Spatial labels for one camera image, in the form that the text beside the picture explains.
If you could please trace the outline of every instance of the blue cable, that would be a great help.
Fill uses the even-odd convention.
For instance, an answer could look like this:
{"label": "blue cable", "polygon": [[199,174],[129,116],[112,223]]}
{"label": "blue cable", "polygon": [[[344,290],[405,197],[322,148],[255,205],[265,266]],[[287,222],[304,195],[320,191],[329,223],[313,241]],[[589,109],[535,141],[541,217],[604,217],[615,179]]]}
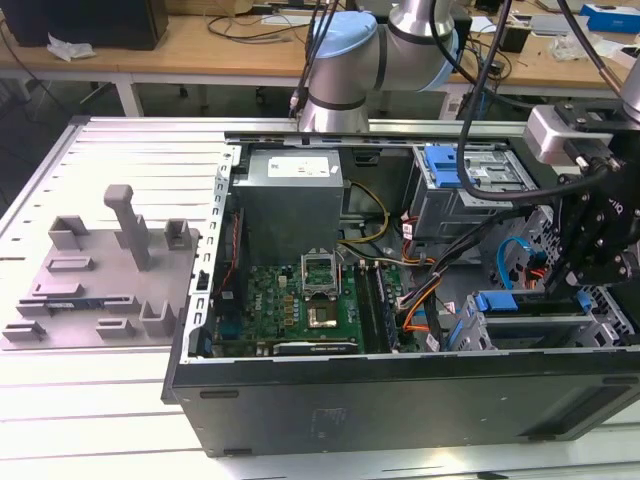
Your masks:
{"label": "blue cable", "polygon": [[511,279],[509,278],[509,274],[507,273],[507,266],[504,264],[504,251],[507,249],[507,245],[511,242],[518,242],[518,244],[527,252],[529,255],[533,255],[534,251],[529,242],[527,242],[522,237],[509,237],[504,242],[500,244],[498,247],[498,252],[496,253],[496,265],[498,266],[498,273],[500,274],[500,279],[504,284],[504,287],[507,290],[513,290],[513,284],[511,283]]}

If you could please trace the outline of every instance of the blue drive bracket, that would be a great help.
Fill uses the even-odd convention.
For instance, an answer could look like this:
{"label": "blue drive bracket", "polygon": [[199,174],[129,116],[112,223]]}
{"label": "blue drive bracket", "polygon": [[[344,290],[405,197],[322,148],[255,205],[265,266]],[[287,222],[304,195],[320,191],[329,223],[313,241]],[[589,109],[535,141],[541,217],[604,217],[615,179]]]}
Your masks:
{"label": "blue drive bracket", "polygon": [[424,147],[424,159],[435,177],[438,188],[461,188],[460,177],[456,172],[456,149],[453,147]]}
{"label": "blue drive bracket", "polygon": [[474,296],[481,312],[517,312],[518,304],[509,292],[482,292]]}

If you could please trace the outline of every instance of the screw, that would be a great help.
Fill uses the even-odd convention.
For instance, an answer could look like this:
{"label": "screw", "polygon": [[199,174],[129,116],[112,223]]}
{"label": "screw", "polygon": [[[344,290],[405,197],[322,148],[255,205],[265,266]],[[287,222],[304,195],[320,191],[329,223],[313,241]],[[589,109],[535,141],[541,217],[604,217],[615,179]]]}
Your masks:
{"label": "screw", "polygon": [[576,158],[576,165],[578,165],[580,167],[580,170],[582,171],[587,170],[589,168],[589,164],[582,156]]}

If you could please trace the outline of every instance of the metal slotted table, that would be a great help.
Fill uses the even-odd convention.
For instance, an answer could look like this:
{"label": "metal slotted table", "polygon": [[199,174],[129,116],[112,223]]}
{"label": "metal slotted table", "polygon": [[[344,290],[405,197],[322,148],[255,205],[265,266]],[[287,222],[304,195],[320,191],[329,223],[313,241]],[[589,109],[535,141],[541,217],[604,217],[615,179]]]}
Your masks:
{"label": "metal slotted table", "polygon": [[[523,124],[480,122],[474,131]],[[444,122],[374,121],[373,131],[455,132]],[[88,228],[114,228],[102,205],[109,183],[129,183],[149,227],[186,218],[203,231],[225,130],[291,132],[264,119],[91,119],[70,125],[0,220],[0,312],[16,300],[50,246],[56,215],[80,214]],[[2,478],[637,479],[640,406],[575,442],[326,453],[212,460],[179,406],[160,401],[169,347],[0,354]],[[446,415],[429,405],[426,414]]]}

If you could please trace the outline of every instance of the wooden workbench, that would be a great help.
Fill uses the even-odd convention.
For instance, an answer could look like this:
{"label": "wooden workbench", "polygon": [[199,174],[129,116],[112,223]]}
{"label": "wooden workbench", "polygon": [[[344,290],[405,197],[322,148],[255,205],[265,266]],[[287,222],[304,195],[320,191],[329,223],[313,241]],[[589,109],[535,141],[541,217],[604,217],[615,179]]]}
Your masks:
{"label": "wooden workbench", "polygon": [[[523,14],[541,12],[538,7],[525,2],[515,3],[514,10]],[[249,23],[253,20],[253,17],[247,17],[239,21]],[[217,28],[224,29],[224,22],[220,22]],[[249,35],[277,28],[282,27],[234,25],[229,32]],[[304,47],[291,32],[284,35],[291,41],[247,45],[212,35],[201,16],[172,16],[167,33],[153,51],[97,48],[96,57],[70,63],[54,57],[46,48],[19,47],[12,36],[9,38],[15,53],[39,78],[113,82],[118,87],[125,113],[139,116],[142,109],[136,83],[294,86],[303,66]],[[304,39],[306,28],[299,29],[298,35]],[[493,38],[484,34],[480,37],[485,43]],[[633,36],[615,35],[611,39],[631,42]],[[513,71],[502,82],[501,92],[548,96],[610,95],[590,61],[557,62],[549,53],[549,42],[547,38],[530,35],[521,54],[507,54]],[[626,77],[626,68],[606,61],[621,79]],[[471,71],[476,69],[475,59],[469,52],[465,55],[464,65]],[[28,78],[4,45],[0,46],[0,77]],[[447,91],[453,100],[467,90],[467,84],[455,74],[442,90]]]}

